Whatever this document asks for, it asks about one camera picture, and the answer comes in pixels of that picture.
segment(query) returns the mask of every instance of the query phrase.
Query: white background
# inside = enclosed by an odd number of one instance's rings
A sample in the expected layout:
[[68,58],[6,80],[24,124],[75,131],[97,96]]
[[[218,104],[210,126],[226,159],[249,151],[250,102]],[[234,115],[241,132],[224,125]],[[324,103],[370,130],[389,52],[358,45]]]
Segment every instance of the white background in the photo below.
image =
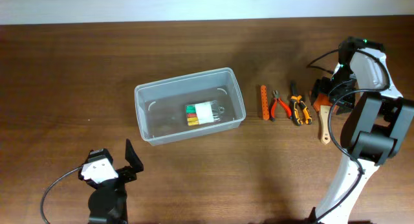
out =
[[414,0],[0,0],[0,24],[414,14]]

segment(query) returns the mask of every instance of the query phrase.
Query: red pliers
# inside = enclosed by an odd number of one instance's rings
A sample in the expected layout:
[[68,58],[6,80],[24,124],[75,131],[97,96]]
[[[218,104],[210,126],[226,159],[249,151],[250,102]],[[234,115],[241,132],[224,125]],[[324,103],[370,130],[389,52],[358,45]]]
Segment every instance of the red pliers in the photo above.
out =
[[275,110],[276,110],[276,106],[278,105],[278,102],[280,103],[280,105],[283,107],[283,109],[286,111],[287,114],[287,118],[292,119],[292,111],[290,110],[289,106],[286,105],[284,103],[284,101],[282,101],[282,99],[279,96],[279,92],[278,91],[273,91],[273,104],[272,107],[270,108],[270,119],[271,121],[275,121]]

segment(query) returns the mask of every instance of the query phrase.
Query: gray plastic bin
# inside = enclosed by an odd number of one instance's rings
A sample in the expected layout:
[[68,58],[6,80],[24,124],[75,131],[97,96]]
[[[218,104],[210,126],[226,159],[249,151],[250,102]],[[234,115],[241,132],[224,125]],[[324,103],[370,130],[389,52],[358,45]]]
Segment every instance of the gray plastic bin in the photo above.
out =
[[[185,105],[216,100],[220,122],[188,126]],[[239,84],[230,68],[138,85],[135,109],[142,139],[152,146],[239,127],[246,118]]]

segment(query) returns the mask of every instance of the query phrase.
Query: pliers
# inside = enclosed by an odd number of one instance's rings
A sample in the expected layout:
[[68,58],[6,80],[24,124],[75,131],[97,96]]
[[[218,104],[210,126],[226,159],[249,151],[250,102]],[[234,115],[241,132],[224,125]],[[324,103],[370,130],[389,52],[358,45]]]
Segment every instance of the pliers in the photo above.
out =
[[303,114],[305,115],[305,123],[312,124],[311,114],[309,113],[309,109],[304,103],[302,96],[298,94],[298,90],[296,89],[296,83],[291,82],[290,88],[292,89],[292,97],[290,98],[290,108],[293,112],[293,122],[297,126],[301,126],[303,124],[302,120],[299,118],[298,107],[297,107],[297,105],[299,104],[300,109],[302,109]]
[[282,99],[279,96],[279,92],[278,91],[273,91],[273,105],[270,108],[270,119],[271,121],[275,121],[275,110],[276,110],[276,106],[278,105],[278,102],[280,103],[280,105],[283,107],[283,109],[286,111],[287,114],[287,118],[291,119],[292,118],[292,111],[290,110],[289,106],[286,105],[284,103],[284,101],[282,101]]

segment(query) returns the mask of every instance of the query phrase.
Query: brown table surface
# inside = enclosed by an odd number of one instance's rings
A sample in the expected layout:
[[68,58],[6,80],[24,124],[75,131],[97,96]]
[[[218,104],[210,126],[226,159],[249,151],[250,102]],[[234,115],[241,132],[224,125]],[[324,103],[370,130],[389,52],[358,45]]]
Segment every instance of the brown table surface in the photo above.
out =
[[[42,223],[46,187],[107,148],[126,165],[131,139],[145,171],[127,184],[129,220],[148,223],[279,223],[303,219],[325,195],[340,152],[311,126],[277,108],[259,117],[256,87],[287,101],[328,74],[306,69],[347,36],[382,42],[398,90],[414,98],[414,17],[332,17],[235,21],[93,23],[0,27],[0,219]],[[337,55],[319,64],[333,69]],[[143,141],[136,121],[139,84],[221,67],[239,82],[247,117],[239,128],[161,146]],[[339,137],[347,115],[333,118]],[[399,154],[370,179],[350,220],[412,223],[414,128]],[[52,223],[86,223],[93,188],[66,178],[49,194]]]

